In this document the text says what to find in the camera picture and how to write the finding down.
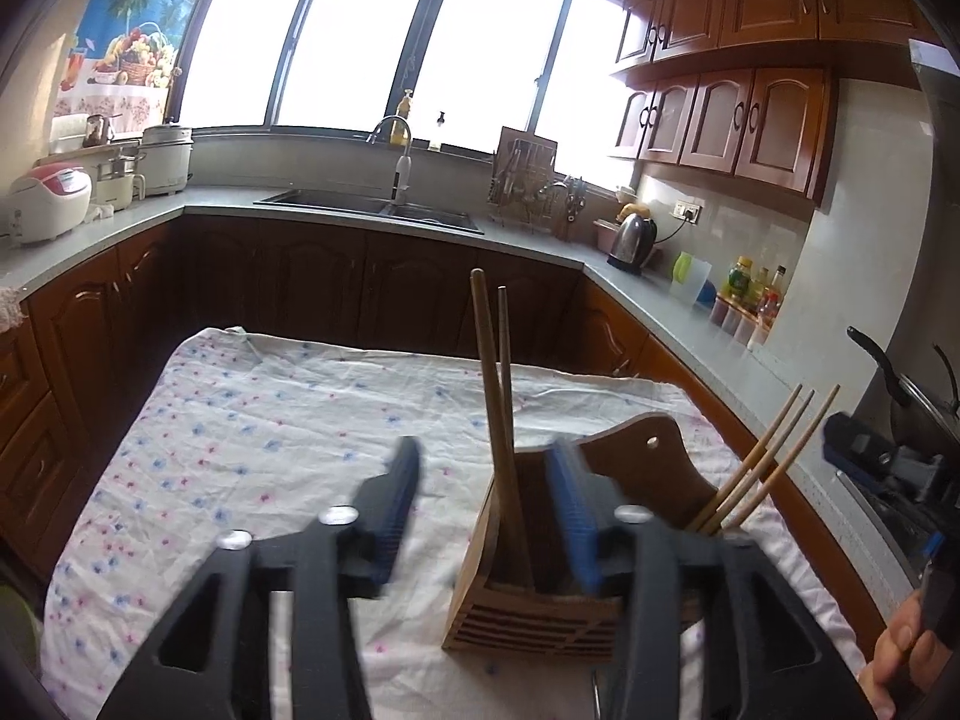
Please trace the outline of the person right hand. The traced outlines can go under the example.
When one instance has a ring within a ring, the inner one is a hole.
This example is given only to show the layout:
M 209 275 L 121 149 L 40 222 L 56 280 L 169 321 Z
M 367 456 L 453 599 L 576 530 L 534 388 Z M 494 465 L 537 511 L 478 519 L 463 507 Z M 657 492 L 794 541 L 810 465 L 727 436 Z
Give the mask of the person right hand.
M 896 704 L 890 686 L 900 671 L 928 692 L 949 663 L 952 652 L 937 635 L 923 628 L 921 592 L 914 590 L 901 603 L 875 642 L 874 658 L 857 675 L 857 682 L 880 720 L 895 717 Z

